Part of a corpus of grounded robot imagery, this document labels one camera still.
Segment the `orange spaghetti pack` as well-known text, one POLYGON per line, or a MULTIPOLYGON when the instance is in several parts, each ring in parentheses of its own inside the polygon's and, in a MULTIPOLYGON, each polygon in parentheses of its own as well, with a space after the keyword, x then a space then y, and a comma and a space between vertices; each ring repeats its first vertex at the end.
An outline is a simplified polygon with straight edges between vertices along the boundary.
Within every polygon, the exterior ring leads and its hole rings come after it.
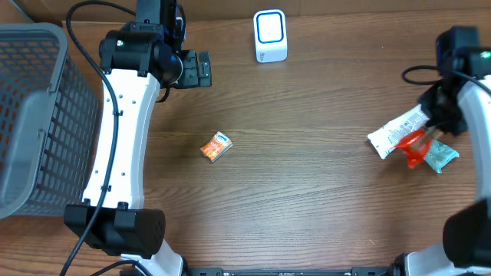
POLYGON ((424 161, 433 141, 443 134, 444 132, 436 126, 422 127, 403 137, 395 148, 404 152, 408 167, 414 169, 424 161))

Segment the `teal snack packet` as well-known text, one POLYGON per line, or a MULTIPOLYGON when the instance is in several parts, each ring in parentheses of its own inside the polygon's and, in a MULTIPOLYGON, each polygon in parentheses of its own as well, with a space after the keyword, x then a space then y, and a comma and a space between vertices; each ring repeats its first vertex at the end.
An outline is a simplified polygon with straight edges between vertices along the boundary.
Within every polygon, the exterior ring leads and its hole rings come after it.
POLYGON ((444 166, 459 157, 460 155, 456 150, 438 140, 434 140, 424 160, 436 173, 442 173, 444 166))

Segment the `white cosmetic tube gold cap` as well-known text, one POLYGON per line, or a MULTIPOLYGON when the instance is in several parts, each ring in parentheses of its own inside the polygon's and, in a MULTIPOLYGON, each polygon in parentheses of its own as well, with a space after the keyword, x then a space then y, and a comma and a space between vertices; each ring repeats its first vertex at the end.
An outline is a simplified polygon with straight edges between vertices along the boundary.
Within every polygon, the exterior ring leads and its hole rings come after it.
POLYGON ((406 135, 420 129, 428 120, 429 117, 418 104, 380 129, 368 134, 367 139, 379 157, 385 159, 406 135))

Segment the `orange small snack box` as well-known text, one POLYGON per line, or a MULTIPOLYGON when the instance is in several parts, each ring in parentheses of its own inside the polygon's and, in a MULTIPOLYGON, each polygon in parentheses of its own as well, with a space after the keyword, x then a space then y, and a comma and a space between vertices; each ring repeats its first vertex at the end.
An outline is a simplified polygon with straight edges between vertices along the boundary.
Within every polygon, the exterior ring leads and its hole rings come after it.
POLYGON ((224 133, 218 131, 205 146, 200 148, 200 150, 211 163, 214 163, 232 146, 233 143, 231 139, 224 133))

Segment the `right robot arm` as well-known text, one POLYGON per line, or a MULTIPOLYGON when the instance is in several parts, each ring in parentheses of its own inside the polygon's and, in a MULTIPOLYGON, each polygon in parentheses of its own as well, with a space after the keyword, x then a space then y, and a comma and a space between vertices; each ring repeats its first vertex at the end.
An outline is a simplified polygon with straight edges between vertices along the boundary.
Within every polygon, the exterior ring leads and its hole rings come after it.
POLYGON ((423 161, 443 134, 469 132, 476 170, 476 199, 450 216, 439 243, 401 254, 389 275, 480 275, 490 272, 490 49, 474 26, 453 26, 436 39, 441 78, 418 98, 429 120, 398 144, 410 167, 423 161))

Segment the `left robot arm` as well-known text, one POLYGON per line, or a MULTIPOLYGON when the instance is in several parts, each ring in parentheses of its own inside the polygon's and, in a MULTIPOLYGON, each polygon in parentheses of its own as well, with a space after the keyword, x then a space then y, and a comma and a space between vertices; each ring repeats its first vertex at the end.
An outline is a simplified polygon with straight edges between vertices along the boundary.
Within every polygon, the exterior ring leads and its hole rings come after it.
POLYGON ((104 104, 93 169, 82 200, 64 210, 64 223, 88 245, 131 265, 134 274, 189 274, 186 260, 164 238, 159 209, 146 209, 143 164, 155 104, 171 89, 210 87, 209 54, 185 50, 186 16, 175 1, 140 1, 133 20, 109 31, 92 67, 104 104))

